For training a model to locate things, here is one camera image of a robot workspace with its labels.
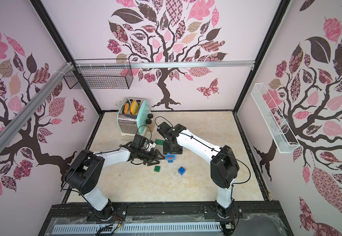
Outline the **dark green long lego brick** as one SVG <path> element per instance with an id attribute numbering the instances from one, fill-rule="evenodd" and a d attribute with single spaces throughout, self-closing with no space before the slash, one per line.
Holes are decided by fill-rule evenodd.
<path id="1" fill-rule="evenodd" d="M 160 139 L 156 139 L 154 142 L 156 145 L 160 145 L 160 146 L 164 144 L 164 140 L 160 140 Z"/>

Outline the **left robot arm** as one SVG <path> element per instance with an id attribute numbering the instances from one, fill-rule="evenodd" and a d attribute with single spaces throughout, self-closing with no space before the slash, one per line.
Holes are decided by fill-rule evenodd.
<path id="1" fill-rule="evenodd" d="M 112 202 L 98 186 L 104 168 L 139 159 L 140 164 L 152 166 L 160 163 L 165 156 L 155 148 L 138 147 L 128 142 L 116 150 L 94 153 L 82 150 L 62 176 L 64 184 L 75 189 L 92 207 L 92 214 L 101 221 L 110 220 L 114 213 Z"/>

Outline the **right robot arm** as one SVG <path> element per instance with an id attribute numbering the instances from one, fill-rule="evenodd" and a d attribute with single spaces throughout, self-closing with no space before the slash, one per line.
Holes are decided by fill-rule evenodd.
<path id="1" fill-rule="evenodd" d="M 233 188 L 238 172 L 238 162 L 232 149 L 213 145 L 194 135 L 186 127 L 178 124 L 174 127 L 157 128 L 164 138 L 164 153 L 181 154 L 186 148 L 197 154 L 210 165 L 211 180 L 217 185 L 218 192 L 215 200 L 216 212 L 220 218 L 227 219 L 233 214 Z"/>

